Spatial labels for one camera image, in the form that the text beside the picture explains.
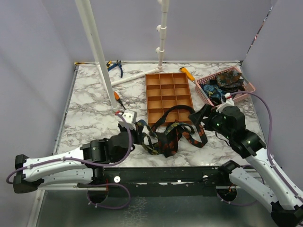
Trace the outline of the navy yellow floral tie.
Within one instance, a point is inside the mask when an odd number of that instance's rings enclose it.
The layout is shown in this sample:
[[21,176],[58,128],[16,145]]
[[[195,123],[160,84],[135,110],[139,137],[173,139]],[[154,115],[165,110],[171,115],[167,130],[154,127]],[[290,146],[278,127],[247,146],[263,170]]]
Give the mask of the navy yellow floral tie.
[[135,126],[139,144],[149,154],[170,157],[177,153],[178,142],[187,124],[175,121],[168,124],[163,132],[157,132],[157,129],[149,126],[144,120],[139,120]]

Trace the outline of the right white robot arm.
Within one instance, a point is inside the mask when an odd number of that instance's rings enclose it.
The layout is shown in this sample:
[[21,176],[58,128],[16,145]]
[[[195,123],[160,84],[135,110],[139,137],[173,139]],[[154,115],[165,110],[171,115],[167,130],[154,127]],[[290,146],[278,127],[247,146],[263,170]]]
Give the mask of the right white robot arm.
[[263,140],[249,131],[245,124],[245,115],[236,106],[227,106],[217,110],[211,105],[189,115],[194,125],[204,123],[207,131],[223,135],[233,151],[245,159],[266,184],[250,176],[239,164],[228,161],[219,167],[217,179],[223,185],[230,182],[244,189],[259,201],[269,212],[279,227],[295,227],[303,221],[303,203],[298,193],[289,188],[290,179],[267,154]]

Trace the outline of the black orange floral tie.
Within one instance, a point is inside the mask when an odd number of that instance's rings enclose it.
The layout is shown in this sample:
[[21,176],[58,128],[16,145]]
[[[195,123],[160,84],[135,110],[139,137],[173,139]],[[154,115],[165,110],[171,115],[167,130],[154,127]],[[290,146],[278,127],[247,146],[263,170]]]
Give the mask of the black orange floral tie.
[[149,154],[163,154],[164,157],[173,156],[178,151],[178,142],[181,138],[185,138],[191,145],[197,148],[202,148],[207,144],[208,139],[200,123],[194,123],[194,125],[191,126],[188,123],[175,120],[166,126],[164,132],[157,132],[157,128],[165,123],[169,113],[174,110],[187,110],[190,114],[195,112],[194,109],[188,105],[175,105],[165,111],[161,118],[153,123],[149,129],[150,135],[157,139],[155,143],[149,141],[146,148]]

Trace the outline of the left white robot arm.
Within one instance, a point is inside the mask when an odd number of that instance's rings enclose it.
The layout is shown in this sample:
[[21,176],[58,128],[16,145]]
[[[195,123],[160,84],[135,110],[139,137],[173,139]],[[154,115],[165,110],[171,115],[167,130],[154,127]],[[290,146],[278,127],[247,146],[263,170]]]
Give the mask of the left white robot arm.
[[127,129],[120,122],[118,127],[118,135],[109,139],[92,140],[59,155],[43,158],[17,155],[16,174],[12,182],[14,193],[29,193],[39,187],[57,183],[101,186],[105,181],[102,169],[123,162],[140,141],[137,124],[130,125]]

